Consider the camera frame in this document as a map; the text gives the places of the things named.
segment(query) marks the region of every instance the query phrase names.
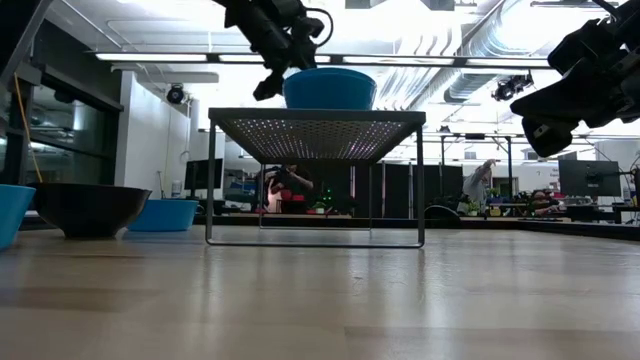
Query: metal table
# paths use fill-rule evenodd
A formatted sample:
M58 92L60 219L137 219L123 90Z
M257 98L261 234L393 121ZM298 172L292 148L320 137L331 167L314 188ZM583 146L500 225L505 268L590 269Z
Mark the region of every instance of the metal table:
M417 206L424 209L423 112L344 111L294 109L209 109L209 178L207 184L207 224L205 240L209 245L282 246L329 248L421 248L424 245L424 212L418 211L418 242L415 244L343 244L219 242L212 236L213 188L215 174L215 128L261 164L330 162L369 166L369 223L372 223L372 169L387 153L412 133L416 133ZM260 199L264 179L258 184Z

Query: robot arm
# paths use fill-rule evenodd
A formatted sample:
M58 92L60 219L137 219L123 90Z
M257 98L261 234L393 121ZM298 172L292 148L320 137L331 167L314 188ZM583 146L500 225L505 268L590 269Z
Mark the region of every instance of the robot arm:
M618 8L593 0L611 16L590 20L549 54L562 80L511 104L540 156L571 144L580 121L590 128L640 117L640 0Z
M324 30L324 24L308 17L307 11L329 15L326 11L308 9L300 0L214 1L226 8L225 27L237 26L249 40L251 51L259 53L265 68L272 71L254 91L256 100L281 94L282 76L288 68L305 70L317 67L315 54L318 45L311 41L311 37L317 38Z

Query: wooden floor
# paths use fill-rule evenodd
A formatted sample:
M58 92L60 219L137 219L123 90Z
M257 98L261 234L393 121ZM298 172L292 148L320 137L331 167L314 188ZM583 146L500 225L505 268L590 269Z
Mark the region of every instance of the wooden floor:
M428 230L423 250L208 247L202 229L61 236L24 232L0 254L0 359L640 358L634 243L444 230ZM218 228L216 237L368 233Z

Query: black bowl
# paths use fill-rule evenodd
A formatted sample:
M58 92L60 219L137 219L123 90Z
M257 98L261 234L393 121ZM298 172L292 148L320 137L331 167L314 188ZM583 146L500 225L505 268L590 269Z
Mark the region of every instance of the black bowl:
M142 212L151 191L105 185L30 184L38 214L68 238L113 237Z

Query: blue plastic bin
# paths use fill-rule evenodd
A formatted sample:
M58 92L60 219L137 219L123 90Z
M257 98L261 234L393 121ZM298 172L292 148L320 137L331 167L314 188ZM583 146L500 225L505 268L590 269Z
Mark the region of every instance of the blue plastic bin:
M131 231L186 231L193 224L198 202L194 200L147 200Z
M0 250L13 244L36 189L0 185Z
M289 109L371 110L376 82L349 69L319 68L300 71L284 81Z

